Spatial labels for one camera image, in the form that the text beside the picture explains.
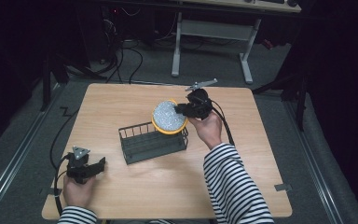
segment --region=black and white striped shirt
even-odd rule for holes
[[[214,147],[205,157],[204,174],[218,223],[274,223],[234,146]]]
[[[66,206],[62,210],[59,224],[94,224],[97,223],[97,215],[94,212],[76,206]]]

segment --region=black equipment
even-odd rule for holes
[[[188,104],[178,104],[175,107],[176,113],[183,114],[189,118],[208,118],[213,106],[206,90],[196,89],[187,96],[187,99],[189,101]]]
[[[73,178],[76,183],[85,184],[90,177],[97,175],[104,170],[104,164],[106,162],[105,157],[95,164],[87,165],[89,154],[79,160],[76,159],[74,153],[70,152],[68,155],[69,162],[66,166],[66,175]]]

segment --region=desk leg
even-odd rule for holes
[[[176,27],[176,46],[173,54],[172,76],[179,77],[180,66],[180,37],[182,33],[182,12],[178,12],[178,22]]]
[[[248,57],[251,53],[252,45],[255,42],[255,36],[257,35],[258,27],[260,26],[261,19],[257,19],[255,21],[255,25],[252,29],[251,36],[248,41],[248,45],[246,46],[246,51],[244,53],[240,54],[241,59],[241,65],[242,65],[242,71],[243,75],[245,76],[245,82],[247,84],[253,84],[252,74],[249,70],[249,64],[248,64]]]

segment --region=person's left hand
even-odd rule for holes
[[[73,178],[67,175],[63,177],[63,198],[68,206],[87,208],[92,196],[92,188],[95,183],[95,176],[89,178],[86,184],[78,184]]]

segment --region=metal basket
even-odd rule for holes
[[[186,128],[176,134],[164,134],[157,131],[152,122],[147,122],[120,128],[118,133],[127,164],[187,149]]]

